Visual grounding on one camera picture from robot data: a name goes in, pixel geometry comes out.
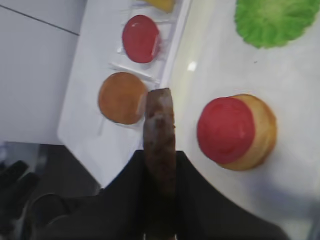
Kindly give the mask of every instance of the yellow toy food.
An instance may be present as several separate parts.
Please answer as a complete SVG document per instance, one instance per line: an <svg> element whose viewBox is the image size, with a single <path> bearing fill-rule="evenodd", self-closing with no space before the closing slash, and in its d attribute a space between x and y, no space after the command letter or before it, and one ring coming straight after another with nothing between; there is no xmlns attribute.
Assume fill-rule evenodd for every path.
<svg viewBox="0 0 320 240"><path fill-rule="evenodd" d="M163 10L166 13L171 13L175 6L175 0L144 0L153 5L157 9Z"/></svg>

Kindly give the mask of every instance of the toy burger bun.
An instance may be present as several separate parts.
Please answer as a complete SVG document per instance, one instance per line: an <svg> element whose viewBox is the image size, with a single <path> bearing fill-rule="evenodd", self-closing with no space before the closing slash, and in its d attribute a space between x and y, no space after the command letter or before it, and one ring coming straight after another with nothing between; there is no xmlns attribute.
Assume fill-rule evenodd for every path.
<svg viewBox="0 0 320 240"><path fill-rule="evenodd" d="M221 167L242 171L262 164L277 139L276 117L249 94L209 102L197 124L201 151Z"/></svg>
<svg viewBox="0 0 320 240"><path fill-rule="evenodd" d="M120 124L135 124L145 113L148 90L135 75L118 72L109 76L99 92L102 114Z"/></svg>

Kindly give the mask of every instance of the gray floor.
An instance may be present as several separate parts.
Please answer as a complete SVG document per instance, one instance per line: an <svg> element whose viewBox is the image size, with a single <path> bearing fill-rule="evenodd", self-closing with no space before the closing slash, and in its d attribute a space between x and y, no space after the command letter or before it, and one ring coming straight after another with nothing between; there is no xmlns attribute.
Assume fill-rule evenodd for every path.
<svg viewBox="0 0 320 240"><path fill-rule="evenodd" d="M73 198L93 196L100 190L96 180L64 146L17 142L6 142L4 146L6 166L21 160L29 165L27 172L35 172L40 176L29 203L48 193ZM9 238L0 236L0 240L20 239L23 222L24 215L15 222L13 234Z"/></svg>

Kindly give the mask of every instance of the red toy food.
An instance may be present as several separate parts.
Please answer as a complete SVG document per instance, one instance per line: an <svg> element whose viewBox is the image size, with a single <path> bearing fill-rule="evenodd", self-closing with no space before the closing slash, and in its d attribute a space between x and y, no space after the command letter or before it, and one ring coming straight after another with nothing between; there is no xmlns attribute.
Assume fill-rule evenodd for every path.
<svg viewBox="0 0 320 240"><path fill-rule="evenodd" d="M274 114L262 100L248 94L214 99L205 106L197 124L202 152L231 170L263 163L276 138Z"/></svg>
<svg viewBox="0 0 320 240"><path fill-rule="evenodd" d="M160 32L147 16L136 15L125 25L122 43L127 56L140 64L150 63L160 50Z"/></svg>

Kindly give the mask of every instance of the white surface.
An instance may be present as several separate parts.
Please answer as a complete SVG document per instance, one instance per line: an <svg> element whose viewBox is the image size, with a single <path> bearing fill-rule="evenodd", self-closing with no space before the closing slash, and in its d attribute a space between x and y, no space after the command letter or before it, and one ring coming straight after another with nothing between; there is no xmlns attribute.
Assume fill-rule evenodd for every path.
<svg viewBox="0 0 320 240"><path fill-rule="evenodd" d="M1 7L0 32L0 139L59 144L78 37Z"/></svg>
<svg viewBox="0 0 320 240"><path fill-rule="evenodd" d="M106 119L98 107L98 93L103 81L114 72L119 72L119 65L118 69L110 65L115 61L114 56L127 59L116 51L120 47L124 23L132 14L128 11L132 3L131 0L87 3L58 129L60 140L102 186L108 185L119 174L142 142L143 124L134 127L115 124ZM150 90L158 88L160 83L168 83L190 6L189 0L179 3L176 12L171 15L171 21L177 20L177 28L174 28L175 24L167 24L175 33L163 75L141 78ZM165 14L156 12L157 16ZM120 70L123 69L127 70L128 65L121 65ZM131 72L136 73L136 70L132 68Z"/></svg>
<svg viewBox="0 0 320 240"><path fill-rule="evenodd" d="M86 0L0 0L0 5L79 34Z"/></svg>
<svg viewBox="0 0 320 240"><path fill-rule="evenodd" d="M194 18L191 25L188 21L183 40L200 36L190 44L182 41L172 76L177 149L236 204L278 224L291 239L306 239L320 204L320 17L288 46L256 49L235 31L235 0L204 2L198 15L202 13L206 28L195 27L201 19ZM204 9L210 7L206 18ZM239 93L264 100L278 124L277 145L266 163L244 172L223 169L206 158L196 138L204 106Z"/></svg>

